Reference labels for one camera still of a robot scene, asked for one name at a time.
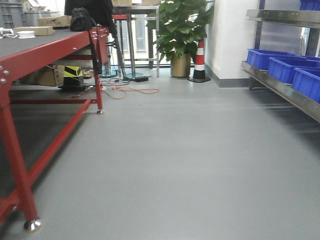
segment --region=blue plastic bin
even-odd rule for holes
[[[269,51],[263,49],[248,49],[248,56],[246,62],[257,69],[268,70],[269,68],[269,58],[278,57],[278,58],[294,58],[294,59],[306,59],[303,56],[299,56],[289,52],[283,51]]]
[[[300,10],[320,11],[320,0],[300,0]]]
[[[318,61],[320,62],[320,57],[316,57],[316,56],[303,56],[308,60],[313,60],[313,61]]]
[[[295,68],[320,70],[320,62],[307,59],[270,57],[268,74],[280,82],[292,84]]]
[[[292,88],[320,103],[320,70],[296,68]]]

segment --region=workbench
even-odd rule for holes
[[[72,53],[87,47],[90,37],[96,50],[97,59],[107,60],[107,27],[94,28],[90,31],[72,32],[69,29],[56,29],[53,35],[35,38],[0,39],[0,135],[9,161],[15,189],[9,196],[0,198],[0,224],[8,214],[18,209],[24,213],[24,228],[34,232],[41,226],[32,193],[32,184],[46,168],[54,154],[76,127],[91,104],[97,104],[98,114],[103,114],[103,102],[99,75],[94,71],[95,97],[69,99],[19,99],[10,98],[14,81],[60,59],[92,60],[92,55],[75,55]],[[11,104],[78,104],[77,112],[66,126],[58,133],[49,147],[27,170],[21,145],[14,124]]]

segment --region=traffic cone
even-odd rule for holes
[[[211,80],[210,77],[206,77],[206,72],[205,72],[205,55],[204,55],[203,39],[199,41],[198,49],[196,50],[193,77],[189,76],[188,80],[195,83],[203,83]]]

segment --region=green plant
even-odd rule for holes
[[[207,37],[205,25],[210,23],[214,8],[206,10],[206,0],[167,0],[159,7],[159,37],[157,50],[160,60],[170,61],[174,55],[180,58],[197,55],[197,42]],[[155,29],[155,21],[148,26]]]

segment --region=gray container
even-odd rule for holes
[[[37,27],[38,21],[40,18],[49,18],[49,17],[59,17],[59,11],[25,11],[25,26],[26,27]]]
[[[0,0],[0,27],[13,29],[25,26],[21,0]]]

